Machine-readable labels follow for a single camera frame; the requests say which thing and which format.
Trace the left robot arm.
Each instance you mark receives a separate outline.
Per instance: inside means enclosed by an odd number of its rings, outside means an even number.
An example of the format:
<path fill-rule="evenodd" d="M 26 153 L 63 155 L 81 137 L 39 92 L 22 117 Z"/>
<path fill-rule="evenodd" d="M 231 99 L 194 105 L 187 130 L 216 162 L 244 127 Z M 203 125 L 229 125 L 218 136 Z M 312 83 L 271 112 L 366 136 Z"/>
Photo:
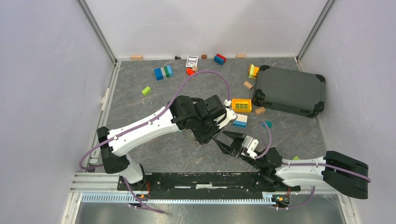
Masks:
<path fill-rule="evenodd" d="M 99 128 L 97 134 L 105 173 L 119 174 L 135 190 L 143 189 L 147 178 L 142 166 L 129 156 L 129 151 L 159 136 L 185 129 L 191 131 L 199 144 L 207 144 L 237 118 L 229 105 L 229 100 L 222 103 L 217 95 L 206 100 L 177 96 L 167 106 L 128 126 L 113 130 L 105 126 Z"/>

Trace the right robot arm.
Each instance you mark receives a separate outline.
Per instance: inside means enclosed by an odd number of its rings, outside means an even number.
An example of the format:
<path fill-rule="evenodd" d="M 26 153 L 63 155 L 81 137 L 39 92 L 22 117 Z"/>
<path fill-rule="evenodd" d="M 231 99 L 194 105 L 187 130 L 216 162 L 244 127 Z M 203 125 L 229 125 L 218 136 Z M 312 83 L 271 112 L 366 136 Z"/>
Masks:
<path fill-rule="evenodd" d="M 231 139 L 226 144 L 213 137 L 222 153 L 240 158 L 254 167 L 270 183 L 274 191 L 284 188 L 315 186 L 321 190 L 334 189 L 355 199 L 368 199 L 368 165 L 336 151 L 327 151 L 325 156 L 306 160 L 284 159 L 275 147 L 256 150 L 259 142 L 244 133 L 223 131 Z"/>

